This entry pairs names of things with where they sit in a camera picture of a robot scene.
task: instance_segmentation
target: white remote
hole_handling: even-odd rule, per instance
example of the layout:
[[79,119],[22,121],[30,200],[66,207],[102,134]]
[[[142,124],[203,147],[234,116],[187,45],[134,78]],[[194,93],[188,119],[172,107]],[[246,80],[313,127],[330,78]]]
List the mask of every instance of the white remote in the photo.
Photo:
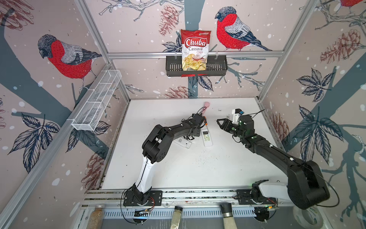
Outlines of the white remote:
[[201,129],[201,135],[205,146],[212,146],[212,140],[208,129]]

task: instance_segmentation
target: white wire mesh basket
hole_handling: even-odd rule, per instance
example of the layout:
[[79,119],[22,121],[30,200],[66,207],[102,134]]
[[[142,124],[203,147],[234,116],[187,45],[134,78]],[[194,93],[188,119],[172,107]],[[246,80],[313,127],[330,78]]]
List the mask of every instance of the white wire mesh basket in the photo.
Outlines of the white wire mesh basket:
[[113,92],[121,80],[119,70],[106,70],[98,85],[93,89],[87,102],[72,122],[77,130],[95,130]]

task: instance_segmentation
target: black lid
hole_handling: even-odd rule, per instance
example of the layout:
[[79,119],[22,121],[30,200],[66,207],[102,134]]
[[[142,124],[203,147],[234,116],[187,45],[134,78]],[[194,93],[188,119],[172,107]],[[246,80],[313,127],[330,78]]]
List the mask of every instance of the black lid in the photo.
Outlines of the black lid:
[[178,206],[175,206],[174,209],[175,210],[179,210],[179,211],[183,211],[183,208],[182,207],[178,207]]

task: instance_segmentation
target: bird head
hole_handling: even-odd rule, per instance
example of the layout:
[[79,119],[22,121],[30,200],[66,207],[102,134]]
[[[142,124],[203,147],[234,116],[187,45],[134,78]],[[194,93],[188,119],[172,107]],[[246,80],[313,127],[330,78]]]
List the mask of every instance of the bird head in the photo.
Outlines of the bird head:
[[57,39],[49,34],[46,34],[40,38],[38,41],[38,49],[40,50],[40,55],[42,58],[53,58],[51,45],[55,41],[57,41]]
[[226,6],[221,8],[216,16],[215,19],[219,20],[220,22],[222,22],[224,20],[224,18],[229,15],[229,14],[236,14],[236,10],[234,9],[234,7],[231,6]]

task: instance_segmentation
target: chip bag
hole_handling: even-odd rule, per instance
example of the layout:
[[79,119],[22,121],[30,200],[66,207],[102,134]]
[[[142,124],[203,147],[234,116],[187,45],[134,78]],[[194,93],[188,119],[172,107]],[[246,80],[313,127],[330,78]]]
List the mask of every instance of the chip bag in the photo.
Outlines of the chip bag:
[[182,35],[182,69],[206,70],[208,45],[211,31],[181,30]]

